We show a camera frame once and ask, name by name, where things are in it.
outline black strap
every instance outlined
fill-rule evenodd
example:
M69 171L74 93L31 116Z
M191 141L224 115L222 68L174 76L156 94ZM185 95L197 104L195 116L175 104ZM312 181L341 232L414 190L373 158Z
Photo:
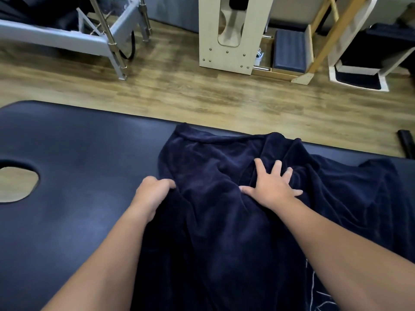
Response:
M126 60L132 61L134 59L134 55L135 55L135 35L134 35L134 31L131 32L131 54L130 54L130 56L127 57L121 50L120 50L120 55L123 59L126 59Z

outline forearm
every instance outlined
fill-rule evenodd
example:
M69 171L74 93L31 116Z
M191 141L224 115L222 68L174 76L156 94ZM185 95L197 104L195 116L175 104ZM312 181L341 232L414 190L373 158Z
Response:
M342 310L414 310L415 265L292 198L275 205Z
M43 310L129 310L146 224L144 214L128 208Z

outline massage table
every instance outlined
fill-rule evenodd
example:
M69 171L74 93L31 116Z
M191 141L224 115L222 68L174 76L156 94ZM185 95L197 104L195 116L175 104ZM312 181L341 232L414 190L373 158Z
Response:
M100 245L157 158L176 122L37 101L0 109L0 168L39 182L0 203L0 310L39 310ZM238 132L193 126L216 135ZM304 143L347 165L387 156ZM415 205L415 160L390 158Z

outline navy blue towel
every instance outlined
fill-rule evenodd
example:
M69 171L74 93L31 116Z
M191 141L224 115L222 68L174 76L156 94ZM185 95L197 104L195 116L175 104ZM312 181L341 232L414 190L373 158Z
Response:
M415 215L389 160L359 167L310 155L279 133L215 136L177 126L160 153L171 191L148 225L132 309L338 310L297 242L271 211L241 194L255 186L253 159L293 168L307 206L415 261Z

